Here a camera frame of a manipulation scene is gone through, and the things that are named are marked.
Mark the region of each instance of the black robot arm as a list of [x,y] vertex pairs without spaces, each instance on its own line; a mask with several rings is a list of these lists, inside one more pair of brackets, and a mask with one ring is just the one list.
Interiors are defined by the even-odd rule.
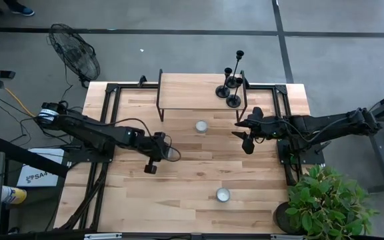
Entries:
[[36,122],[43,129],[64,131],[99,154],[108,153],[112,143],[146,155],[149,157],[149,164],[145,166],[146,173],[155,174],[157,167],[153,162],[167,159],[171,148],[164,142],[165,133],[145,136],[146,132],[142,129],[115,127],[114,123],[104,124],[68,110],[62,103],[44,103]]
[[263,117],[260,108],[255,107],[247,119],[236,123],[238,127],[250,128],[250,133],[232,132],[243,139],[243,149],[252,154],[256,139],[288,139],[296,151],[305,151],[312,145],[346,135],[373,135],[381,126],[373,114],[366,109],[347,113],[312,117],[308,115]]

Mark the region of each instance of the butcher block table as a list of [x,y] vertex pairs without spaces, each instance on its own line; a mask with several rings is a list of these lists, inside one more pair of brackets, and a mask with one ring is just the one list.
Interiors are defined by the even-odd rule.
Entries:
[[[106,84],[90,83],[84,115],[100,119]],[[292,114],[309,115],[304,86],[286,86]],[[247,90],[247,99],[244,118],[254,107],[262,108],[265,116],[274,115],[270,91]],[[161,122],[156,100],[156,89],[122,89],[117,120],[136,117],[152,133],[165,132],[182,158],[174,163],[162,160],[157,163],[157,173],[151,175],[143,172],[146,156],[117,148],[107,173],[98,231],[282,233],[272,218],[278,204],[288,200],[275,140],[256,144],[254,154],[247,155],[241,148],[242,140],[231,132],[249,130],[234,126],[236,118],[231,111],[166,111]],[[206,133],[196,132],[198,120],[208,122]],[[121,124],[143,129],[136,121]],[[54,227],[64,224],[82,202],[89,169],[89,163],[80,163],[68,172]],[[216,190],[221,187],[231,192],[226,203],[216,199]],[[90,204],[87,226],[94,205]]]

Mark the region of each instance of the person's foot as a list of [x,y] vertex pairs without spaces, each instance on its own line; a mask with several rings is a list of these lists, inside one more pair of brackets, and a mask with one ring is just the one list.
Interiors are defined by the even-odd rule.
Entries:
[[34,16],[35,14],[35,12],[32,9],[25,7],[20,3],[16,3],[15,5],[10,6],[9,8],[12,13],[22,14],[23,16],[26,16],[26,17]]

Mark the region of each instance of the black stand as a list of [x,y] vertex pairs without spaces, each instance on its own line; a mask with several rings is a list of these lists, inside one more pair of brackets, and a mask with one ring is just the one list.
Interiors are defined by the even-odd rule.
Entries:
[[237,64],[235,66],[235,70],[233,71],[233,75],[227,78],[226,86],[228,88],[234,89],[234,88],[238,87],[238,85],[236,83],[237,78],[235,77],[235,73],[237,72],[238,62],[239,62],[239,60],[241,60],[243,58],[243,56],[244,56],[244,52],[241,50],[238,50],[237,51]]
[[225,83],[216,88],[216,95],[220,98],[227,98],[227,96],[229,96],[229,94],[231,93],[231,90],[226,87],[227,78],[231,75],[231,73],[231,68],[225,68]]
[[226,104],[232,108],[239,107],[241,104],[241,98],[237,95],[230,95],[226,98]]
[[237,90],[235,90],[234,95],[230,95],[226,98],[226,104],[232,108],[239,107],[241,104],[241,98],[237,95],[238,88],[243,84],[243,79],[240,77],[237,77],[235,80],[235,84],[237,86]]

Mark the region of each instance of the potted plant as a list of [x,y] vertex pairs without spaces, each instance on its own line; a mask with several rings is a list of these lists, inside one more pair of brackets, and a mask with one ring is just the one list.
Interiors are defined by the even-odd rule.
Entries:
[[330,167],[316,165],[308,171],[296,186],[289,187],[289,202],[274,212],[281,230],[307,239],[340,240],[370,234],[369,218],[378,212],[367,208],[368,193]]

